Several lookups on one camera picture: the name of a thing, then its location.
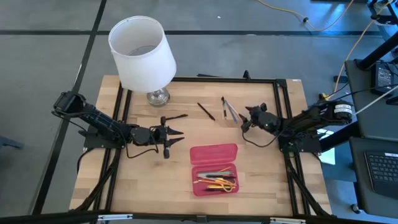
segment black cable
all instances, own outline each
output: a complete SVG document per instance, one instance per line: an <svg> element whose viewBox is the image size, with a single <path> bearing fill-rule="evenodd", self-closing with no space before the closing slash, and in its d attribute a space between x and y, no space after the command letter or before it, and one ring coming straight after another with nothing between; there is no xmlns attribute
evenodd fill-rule
<svg viewBox="0 0 398 224"><path fill-rule="evenodd" d="M65 113L65 112L62 112L62 111L58 111L58 113L60 113L60 114L62 114L64 117L73 117L73 118L78 118L78 117L76 117L76 116L80 116L80 115L84 115L84 114L89 114L89 113L92 113L92 112L79 112L79 113Z"/></svg>
<svg viewBox="0 0 398 224"><path fill-rule="evenodd" d="M296 158L298 156L298 154L300 153L298 147L296 145L294 145L294 147L296 148L296 152L294 153L294 156L289 155L289 158Z"/></svg>
<svg viewBox="0 0 398 224"><path fill-rule="evenodd" d="M252 142L252 141L247 140L247 139L244 137L244 132L242 132L242 138L243 138L243 140L245 140L246 142L251 143L251 144L253 144L253 145L257 146L257 147L267 147L267 146L269 146L270 144L272 144L272 143L275 141L275 139L277 139L287 128L288 128L288 127L286 127L285 129L283 129L277 136L275 136L275 137L273 138L273 140L271 140L268 144L265 144L265 145L263 145L263 146L260 146L260 145L258 145L258 144L256 144L256 143Z"/></svg>
<svg viewBox="0 0 398 224"><path fill-rule="evenodd" d="M155 148L156 148L156 149L148 149L148 150L145 150L144 152L138 153L138 154L135 155L135 156L130 156L130 155L129 155L129 146L127 145L126 138L123 136L122 131L121 131L118 127L115 127L115 128L117 128L117 129L120 131L120 136L123 138L124 145L126 146L126 155L127 155L127 158L133 159L133 158L138 157L138 156L141 156L142 154L144 154L144 153L146 153L146 152L149 152L149 151L155 151L156 153L159 153L159 148L157 147L157 144L156 144L156 142L155 142L154 135L152 134L152 131L150 130L151 128L154 128L153 126L149 127L149 131L150 131L150 133L151 133L151 134L150 134L150 137L152 138L153 142L155 143Z"/></svg>
<svg viewBox="0 0 398 224"><path fill-rule="evenodd" d="M85 152L83 152L82 155L80 155L79 159L77 160L77 173L79 173L79 169L80 169L80 162L81 159L89 152L91 152L91 150L93 150L94 148L88 148Z"/></svg>
<svg viewBox="0 0 398 224"><path fill-rule="evenodd" d="M341 87L339 90L335 91L334 93L332 93L332 94L330 94L330 95L325 96L325 98L328 98L329 96L334 95L334 94L338 93L339 91L343 90L343 88L346 87L348 84L349 84L349 83L346 83L346 84L343 85L343 87Z"/></svg>
<svg viewBox="0 0 398 224"><path fill-rule="evenodd" d="M318 155L315 152L311 152L311 154L313 154L313 156L315 156L315 158L317 158L319 160L319 162L322 162L321 159L319 159Z"/></svg>
<svg viewBox="0 0 398 224"><path fill-rule="evenodd" d="M389 63L387 63L387 62L385 62L385 61L382 61L381 63L382 63L382 64L385 64L385 66L387 67L387 69L388 69L393 75L396 75L396 76L398 77L398 74L396 74L395 72L393 72L393 71L391 70L391 68L390 68L390 66L389 66Z"/></svg>
<svg viewBox="0 0 398 224"><path fill-rule="evenodd" d="M342 98L344 98L344 97L346 97L346 96L350 96L350 95L353 95L353 94L355 94L355 93L360 93L360 92L362 92L362 91L369 91L369 90L374 90L374 89L378 89L378 88L384 88L384 87L390 87L390 86L397 86L397 85L398 85L398 84L392 84L392 85L385 85L385 86L367 88L367 89L365 89L365 90L358 90L358 91L354 91L354 92L352 92L352 93L345 94L344 96L341 96L341 97L339 97L339 98L337 98L337 99L335 99L335 100L340 100L340 99L342 99Z"/></svg>
<svg viewBox="0 0 398 224"><path fill-rule="evenodd" d="M66 119L66 118L63 118L63 117L59 116L59 115L56 114L54 111L51 111L51 113L52 113L54 116L56 116L56 117L58 117L58 118L61 118L61 119L65 120L65 121L68 121L69 123L74 124L74 125L78 126L79 128L81 128L82 130L84 130L85 132L87 132L87 130L86 130L85 128L83 128L82 126L80 126L79 124L76 124L76 123L74 123L73 121L70 121L69 119Z"/></svg>

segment white lampshade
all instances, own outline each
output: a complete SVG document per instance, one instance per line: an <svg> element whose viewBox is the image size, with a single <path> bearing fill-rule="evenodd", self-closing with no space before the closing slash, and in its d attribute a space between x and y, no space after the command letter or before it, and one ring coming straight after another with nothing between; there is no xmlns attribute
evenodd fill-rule
<svg viewBox="0 0 398 224"><path fill-rule="evenodd" d="M123 88L149 93L173 79L176 64L162 25L146 16L117 23L108 37Z"/></svg>

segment wooden tabletop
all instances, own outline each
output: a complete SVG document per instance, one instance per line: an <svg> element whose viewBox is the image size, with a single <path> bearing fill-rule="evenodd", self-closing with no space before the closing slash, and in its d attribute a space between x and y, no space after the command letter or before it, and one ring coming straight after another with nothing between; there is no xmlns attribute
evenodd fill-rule
<svg viewBox="0 0 398 224"><path fill-rule="evenodd" d="M293 115L307 109L300 80L287 80ZM112 115L119 77L103 78L96 107ZM160 153L148 152L135 159L128 159L123 149L111 210L131 213L207 214L207 215L278 215L291 216L289 188L282 153L277 141L265 148L243 141L240 125L230 115L223 118L221 97L224 96L236 110L249 116L245 106L267 103L268 111L276 114L274 92L271 84L263 83L210 83L172 82L167 86L171 94L168 105L150 106L146 94L133 93L127 123L149 127L159 125L160 117L189 114L186 118L167 121L171 128L184 132L185 139L174 144L170 159ZM281 105L284 105L282 90ZM215 118L211 120L197 105L201 103ZM246 137L258 144L272 140L273 135L251 128ZM239 192L213 197L196 197L192 193L192 165L190 148L212 144L235 143L238 155L234 164L238 170ZM129 145L130 155L150 147ZM301 153L305 182L317 202L331 212L325 181L319 160L308 153ZM104 149L87 154L80 166L70 208L79 206L96 185L100 176ZM101 208L106 198L104 191ZM296 186L299 210L301 197Z"/></svg>

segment desk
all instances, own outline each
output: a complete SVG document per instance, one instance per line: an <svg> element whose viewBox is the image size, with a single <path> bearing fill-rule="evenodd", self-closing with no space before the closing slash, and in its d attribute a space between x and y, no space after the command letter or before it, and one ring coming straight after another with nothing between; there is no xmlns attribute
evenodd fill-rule
<svg viewBox="0 0 398 224"><path fill-rule="evenodd" d="M366 213L372 215L398 218L398 200L373 192L364 155L366 151L398 152L398 142L350 138L349 144L358 180L358 184L355 184L355 190L359 209L363 209Z"/></svg>
<svg viewBox="0 0 398 224"><path fill-rule="evenodd" d="M365 90L371 87L370 71L360 70L353 60L347 60L345 67L351 91ZM354 94L355 110L360 110L377 97L370 91ZM357 122L353 122L331 136L322 139L322 150L346 142L351 136L398 141L398 106L387 105L386 100L381 99L357 115L357 119Z"/></svg>
<svg viewBox="0 0 398 224"><path fill-rule="evenodd" d="M119 77L104 76L96 107L111 115L118 92ZM287 80L293 115L307 108L300 80ZM267 148L246 143L241 137L240 124L230 114L223 119L221 96L239 113L249 116L244 106L267 103L276 113L273 87L263 83L171 82L167 89L170 102L162 108L148 105L146 94L133 93L127 123L141 126L158 125L161 116L189 114L186 118L167 121L171 128L183 131L185 139L174 144L170 159L162 152L150 152L128 159L124 149L119 164L111 211L163 214L207 215L280 215L291 216L289 188L282 153L277 142ZM201 103L215 118L212 121L198 106ZM258 144L269 142L273 136L253 128L247 137ZM238 156L239 192L219 197L196 197L192 193L189 149L193 146L235 143ZM129 145L130 155L148 147ZM79 206L96 185L100 176L104 149L87 154L80 166L70 208ZM305 182L318 203L331 212L322 170L317 158L301 153ZM104 205L107 190L102 196ZM302 211L300 191L296 187L299 211Z"/></svg>

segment marker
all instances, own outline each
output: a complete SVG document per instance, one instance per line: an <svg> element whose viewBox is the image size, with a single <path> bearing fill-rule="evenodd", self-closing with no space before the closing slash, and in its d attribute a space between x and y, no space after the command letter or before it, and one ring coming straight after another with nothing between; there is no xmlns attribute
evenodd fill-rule
<svg viewBox="0 0 398 224"><path fill-rule="evenodd" d="M200 106L200 108L206 112L206 114L209 116L210 119L212 119L213 121L215 121L216 119L209 113L209 111L207 111L200 103L198 103L198 106Z"/></svg>
<svg viewBox="0 0 398 224"><path fill-rule="evenodd" d="M221 97L221 100L222 100L222 102L223 102L224 118L226 119L226 110L225 110L225 100L224 100L224 96Z"/></svg>

